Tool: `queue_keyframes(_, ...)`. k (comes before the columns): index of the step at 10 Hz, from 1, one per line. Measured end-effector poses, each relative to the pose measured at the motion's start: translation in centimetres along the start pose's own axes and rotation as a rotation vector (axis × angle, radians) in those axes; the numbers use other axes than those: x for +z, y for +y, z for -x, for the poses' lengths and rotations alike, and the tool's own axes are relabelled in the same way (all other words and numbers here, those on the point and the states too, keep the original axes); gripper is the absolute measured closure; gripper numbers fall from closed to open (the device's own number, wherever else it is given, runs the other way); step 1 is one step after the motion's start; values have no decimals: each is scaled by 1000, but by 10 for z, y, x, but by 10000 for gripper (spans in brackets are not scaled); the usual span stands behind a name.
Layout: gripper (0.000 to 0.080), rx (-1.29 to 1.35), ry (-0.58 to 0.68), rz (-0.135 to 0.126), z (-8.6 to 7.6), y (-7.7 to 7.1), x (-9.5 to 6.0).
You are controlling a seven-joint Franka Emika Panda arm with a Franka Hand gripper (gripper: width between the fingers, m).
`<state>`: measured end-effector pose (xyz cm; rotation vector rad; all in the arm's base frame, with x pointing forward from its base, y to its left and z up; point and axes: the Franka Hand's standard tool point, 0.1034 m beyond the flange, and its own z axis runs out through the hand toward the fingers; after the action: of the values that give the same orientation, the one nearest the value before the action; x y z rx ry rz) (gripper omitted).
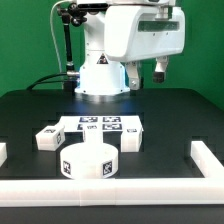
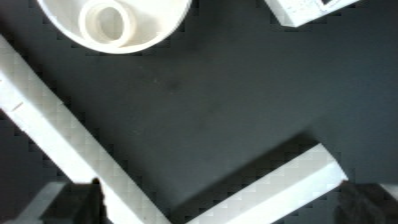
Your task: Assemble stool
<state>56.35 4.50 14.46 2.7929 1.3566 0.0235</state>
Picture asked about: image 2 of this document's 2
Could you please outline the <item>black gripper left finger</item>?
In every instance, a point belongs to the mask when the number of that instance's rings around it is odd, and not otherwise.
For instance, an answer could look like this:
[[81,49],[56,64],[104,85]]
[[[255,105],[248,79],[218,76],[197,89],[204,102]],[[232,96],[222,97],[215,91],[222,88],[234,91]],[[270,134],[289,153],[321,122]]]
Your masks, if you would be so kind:
[[88,183],[49,182],[14,224],[106,224],[99,180]]

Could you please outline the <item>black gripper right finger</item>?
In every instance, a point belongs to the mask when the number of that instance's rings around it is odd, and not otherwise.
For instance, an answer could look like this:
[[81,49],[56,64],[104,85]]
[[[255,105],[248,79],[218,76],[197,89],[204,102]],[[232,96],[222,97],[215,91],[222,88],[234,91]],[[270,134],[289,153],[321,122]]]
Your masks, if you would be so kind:
[[335,224],[398,224],[398,185],[339,185]]

